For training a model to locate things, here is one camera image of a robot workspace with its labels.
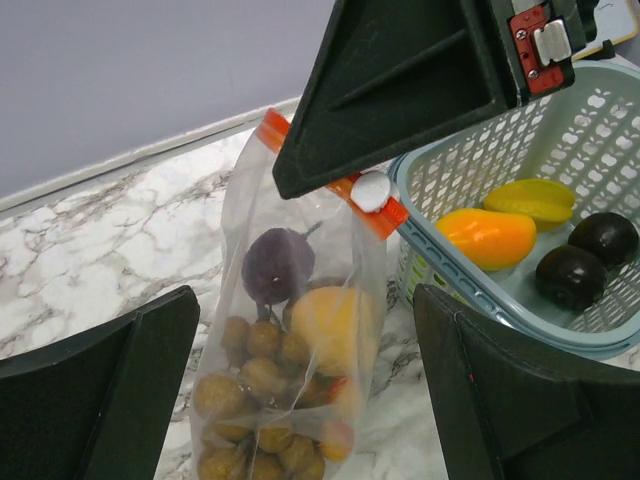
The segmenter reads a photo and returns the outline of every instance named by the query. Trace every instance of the black plastic panel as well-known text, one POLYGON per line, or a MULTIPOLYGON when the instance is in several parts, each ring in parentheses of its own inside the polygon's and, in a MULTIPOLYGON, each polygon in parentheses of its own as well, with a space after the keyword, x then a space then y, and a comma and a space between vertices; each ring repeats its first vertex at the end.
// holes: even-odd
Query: black plastic panel
POLYGON ((0 479, 152 480, 199 314, 183 287, 0 361, 0 479))
POLYGON ((481 8, 474 0, 338 0, 274 168, 281 195, 302 195, 515 106, 481 8))
POLYGON ((450 480, 640 478, 640 373, 572 355, 419 285, 414 316, 450 480))

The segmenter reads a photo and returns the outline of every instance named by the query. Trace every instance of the plastic basket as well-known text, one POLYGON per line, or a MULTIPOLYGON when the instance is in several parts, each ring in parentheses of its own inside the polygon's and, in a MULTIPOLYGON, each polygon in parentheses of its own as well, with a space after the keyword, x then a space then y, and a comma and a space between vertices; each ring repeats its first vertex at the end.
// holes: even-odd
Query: plastic basket
POLYGON ((576 65, 573 87, 526 108, 398 158, 390 175, 411 212, 398 285, 410 304, 418 283, 440 286, 490 317, 579 355, 605 359, 640 341, 640 264, 625 266, 605 297, 583 314, 535 294, 532 272, 564 243, 581 218, 615 211, 640 226, 640 75, 597 62, 576 65), (534 251, 509 272, 485 274, 431 224, 479 206, 507 182, 540 177, 576 193, 566 228, 540 234, 534 251))

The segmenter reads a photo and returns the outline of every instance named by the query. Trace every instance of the gray wall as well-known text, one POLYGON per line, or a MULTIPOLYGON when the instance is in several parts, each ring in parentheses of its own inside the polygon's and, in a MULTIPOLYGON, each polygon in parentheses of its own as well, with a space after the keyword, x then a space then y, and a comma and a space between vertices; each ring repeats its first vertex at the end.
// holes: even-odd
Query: gray wall
POLYGON ((302 93, 333 0, 0 0, 0 199, 302 93))
POLYGON ((630 62, 640 66, 640 37, 634 37, 628 42, 618 45, 617 51, 630 62))

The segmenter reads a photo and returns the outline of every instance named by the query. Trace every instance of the white marble surface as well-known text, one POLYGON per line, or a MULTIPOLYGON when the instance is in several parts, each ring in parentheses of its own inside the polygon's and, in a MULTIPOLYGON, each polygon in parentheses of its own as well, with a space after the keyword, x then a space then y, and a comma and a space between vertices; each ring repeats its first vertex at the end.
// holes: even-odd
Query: white marble surface
MULTIPOLYGON (((190 475, 186 405, 220 288, 218 229, 243 132, 0 222, 0 359, 189 284, 201 324, 157 480, 190 475)), ((395 251, 397 238, 391 248, 395 251)), ((638 349, 612 362, 640 370, 638 349)), ((446 479, 411 314, 390 312, 360 453, 344 479, 446 479)))

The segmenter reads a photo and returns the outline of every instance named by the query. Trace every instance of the dark purple plum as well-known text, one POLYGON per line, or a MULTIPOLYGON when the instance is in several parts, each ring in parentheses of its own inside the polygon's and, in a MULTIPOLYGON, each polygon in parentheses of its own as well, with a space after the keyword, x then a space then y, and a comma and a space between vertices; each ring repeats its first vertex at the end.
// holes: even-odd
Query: dark purple plum
POLYGON ((607 269, 592 253, 562 245, 540 260, 535 279, 543 297, 561 308, 581 312, 604 296, 607 269))
POLYGON ((607 270, 613 270, 635 258, 640 237, 633 223, 622 215, 601 212, 582 220, 567 243, 594 254, 607 270))
POLYGON ((306 285, 316 255, 304 235, 272 228, 253 242, 242 263, 242 282, 258 304, 276 305, 306 285))

